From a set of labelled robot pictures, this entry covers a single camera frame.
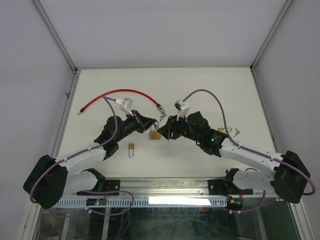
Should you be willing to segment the large brass padlock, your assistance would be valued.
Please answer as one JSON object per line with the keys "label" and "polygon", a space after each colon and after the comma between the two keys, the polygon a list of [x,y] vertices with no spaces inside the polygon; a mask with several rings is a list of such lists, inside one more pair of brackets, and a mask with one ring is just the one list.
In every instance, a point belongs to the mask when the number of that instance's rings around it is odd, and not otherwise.
{"label": "large brass padlock", "polygon": [[162,135],[158,132],[158,124],[153,124],[149,129],[149,139],[150,140],[160,140]]}

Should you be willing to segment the silver key pair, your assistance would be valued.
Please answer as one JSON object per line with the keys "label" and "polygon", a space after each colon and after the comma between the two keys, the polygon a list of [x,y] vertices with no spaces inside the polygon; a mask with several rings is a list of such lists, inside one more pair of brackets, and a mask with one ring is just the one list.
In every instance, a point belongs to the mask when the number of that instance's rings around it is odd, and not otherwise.
{"label": "silver key pair", "polygon": [[159,122],[161,122],[167,116],[166,113],[162,113],[159,118]]}

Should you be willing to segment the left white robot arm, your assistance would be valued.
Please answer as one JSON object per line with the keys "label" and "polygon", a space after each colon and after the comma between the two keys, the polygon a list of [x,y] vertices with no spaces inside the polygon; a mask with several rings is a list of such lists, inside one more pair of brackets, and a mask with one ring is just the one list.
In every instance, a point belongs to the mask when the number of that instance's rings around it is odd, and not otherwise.
{"label": "left white robot arm", "polygon": [[86,148],[69,156],[42,156],[24,182],[23,190],[32,203],[43,209],[72,194],[102,193],[105,177],[89,166],[110,158],[119,149],[121,140],[134,132],[143,134],[157,122],[137,110],[132,110],[125,120],[116,115],[109,117],[101,134]]}

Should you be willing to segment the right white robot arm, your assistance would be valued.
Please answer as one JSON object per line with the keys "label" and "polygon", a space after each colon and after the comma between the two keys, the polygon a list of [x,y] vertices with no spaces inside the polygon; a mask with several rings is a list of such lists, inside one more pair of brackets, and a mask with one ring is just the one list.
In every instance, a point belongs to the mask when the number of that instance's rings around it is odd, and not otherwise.
{"label": "right white robot arm", "polygon": [[157,131],[167,140],[184,137],[194,141],[208,155],[238,161],[255,169],[253,172],[238,168],[228,170],[222,191],[226,196],[238,190],[252,189],[272,192],[297,204],[307,194],[305,188],[311,175],[295,152],[267,152],[236,142],[211,128],[199,111],[188,117],[169,116]]}

